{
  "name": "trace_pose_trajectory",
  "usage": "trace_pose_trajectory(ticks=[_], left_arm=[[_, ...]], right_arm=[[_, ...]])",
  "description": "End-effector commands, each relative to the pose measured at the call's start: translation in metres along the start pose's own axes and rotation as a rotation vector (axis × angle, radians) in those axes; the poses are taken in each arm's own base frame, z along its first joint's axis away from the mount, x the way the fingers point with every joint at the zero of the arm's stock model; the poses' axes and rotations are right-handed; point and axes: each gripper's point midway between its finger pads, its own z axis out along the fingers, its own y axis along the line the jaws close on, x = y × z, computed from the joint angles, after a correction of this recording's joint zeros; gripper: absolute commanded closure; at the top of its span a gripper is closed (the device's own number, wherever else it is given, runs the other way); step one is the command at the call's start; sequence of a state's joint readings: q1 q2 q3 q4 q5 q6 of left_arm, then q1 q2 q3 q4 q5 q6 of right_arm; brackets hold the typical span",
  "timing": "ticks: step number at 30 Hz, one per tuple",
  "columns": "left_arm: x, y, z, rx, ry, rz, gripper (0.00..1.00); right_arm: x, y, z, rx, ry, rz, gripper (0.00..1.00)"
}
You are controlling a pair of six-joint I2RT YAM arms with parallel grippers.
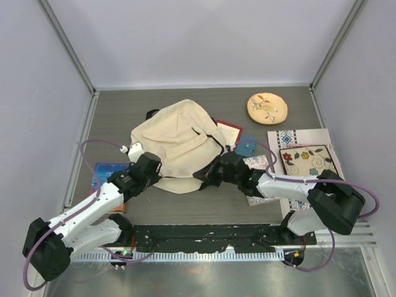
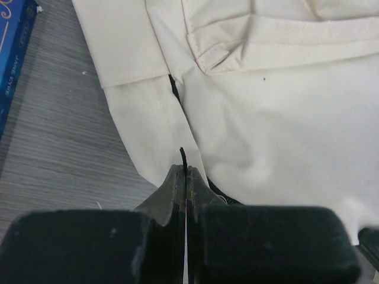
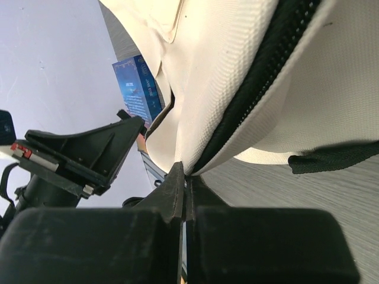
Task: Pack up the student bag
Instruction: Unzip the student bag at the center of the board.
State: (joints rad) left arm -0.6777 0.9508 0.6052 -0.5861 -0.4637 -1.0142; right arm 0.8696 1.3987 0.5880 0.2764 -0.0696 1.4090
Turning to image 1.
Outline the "blue sunset cover book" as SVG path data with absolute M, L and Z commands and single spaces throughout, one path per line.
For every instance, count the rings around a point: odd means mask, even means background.
M 128 163 L 97 163 L 94 167 L 100 184 L 107 182 L 107 179 L 116 171 L 126 170 Z M 122 204 L 110 210 L 110 213 L 125 213 L 126 204 Z

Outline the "cream canvas backpack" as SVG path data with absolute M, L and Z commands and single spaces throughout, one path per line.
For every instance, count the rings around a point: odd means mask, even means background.
M 185 194 L 202 181 L 193 174 L 223 154 L 226 140 L 216 122 L 196 102 L 185 99 L 160 109 L 131 131 L 131 144 L 161 159 L 162 179 L 155 187 Z

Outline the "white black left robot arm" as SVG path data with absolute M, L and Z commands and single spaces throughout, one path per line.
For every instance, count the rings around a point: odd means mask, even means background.
M 92 249 L 113 243 L 127 246 L 134 232 L 127 218 L 114 213 L 101 223 L 96 221 L 159 182 L 160 168 L 160 158 L 144 152 L 73 208 L 48 221 L 37 218 L 31 222 L 22 249 L 24 270 L 32 266 L 50 282 L 62 275 L 73 259 Z

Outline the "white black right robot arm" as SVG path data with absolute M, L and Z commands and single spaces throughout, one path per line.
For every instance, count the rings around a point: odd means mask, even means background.
M 308 203 L 308 209 L 291 212 L 284 219 L 279 235 L 286 244 L 322 229 L 349 235 L 365 204 L 356 188 L 332 171 L 308 177 L 275 174 L 248 167 L 234 152 L 216 157 L 193 177 L 202 181 L 203 187 L 225 182 L 236 185 L 249 197 L 281 197 Z

